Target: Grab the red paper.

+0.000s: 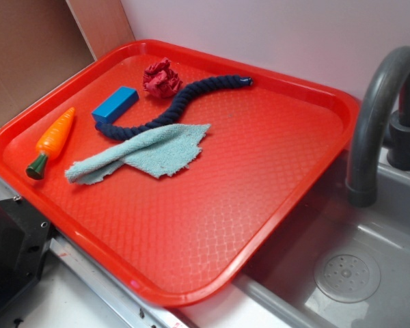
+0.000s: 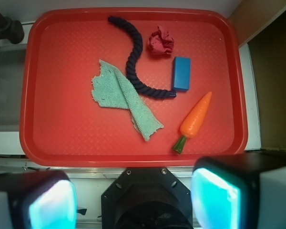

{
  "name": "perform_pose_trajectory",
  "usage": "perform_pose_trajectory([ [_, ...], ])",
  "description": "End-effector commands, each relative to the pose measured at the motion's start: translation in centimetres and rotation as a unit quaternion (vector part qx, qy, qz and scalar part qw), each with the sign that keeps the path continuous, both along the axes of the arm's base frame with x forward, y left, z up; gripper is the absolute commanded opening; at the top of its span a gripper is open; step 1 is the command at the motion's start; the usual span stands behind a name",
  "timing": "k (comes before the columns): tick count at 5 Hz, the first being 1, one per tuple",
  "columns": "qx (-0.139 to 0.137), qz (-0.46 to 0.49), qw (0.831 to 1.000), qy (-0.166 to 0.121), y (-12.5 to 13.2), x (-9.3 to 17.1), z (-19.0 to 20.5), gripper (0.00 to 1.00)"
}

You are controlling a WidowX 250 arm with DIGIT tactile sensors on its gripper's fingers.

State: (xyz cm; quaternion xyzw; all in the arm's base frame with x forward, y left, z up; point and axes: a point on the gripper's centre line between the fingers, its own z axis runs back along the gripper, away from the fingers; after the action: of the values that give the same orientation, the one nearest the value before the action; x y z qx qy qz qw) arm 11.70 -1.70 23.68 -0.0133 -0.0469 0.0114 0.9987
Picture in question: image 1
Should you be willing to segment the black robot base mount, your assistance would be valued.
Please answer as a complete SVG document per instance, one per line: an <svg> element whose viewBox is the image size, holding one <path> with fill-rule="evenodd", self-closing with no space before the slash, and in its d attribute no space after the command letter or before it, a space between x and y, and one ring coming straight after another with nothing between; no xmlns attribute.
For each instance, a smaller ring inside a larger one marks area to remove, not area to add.
<svg viewBox="0 0 410 328"><path fill-rule="evenodd" d="M22 198L0 201L0 303L37 284L51 222Z"/></svg>

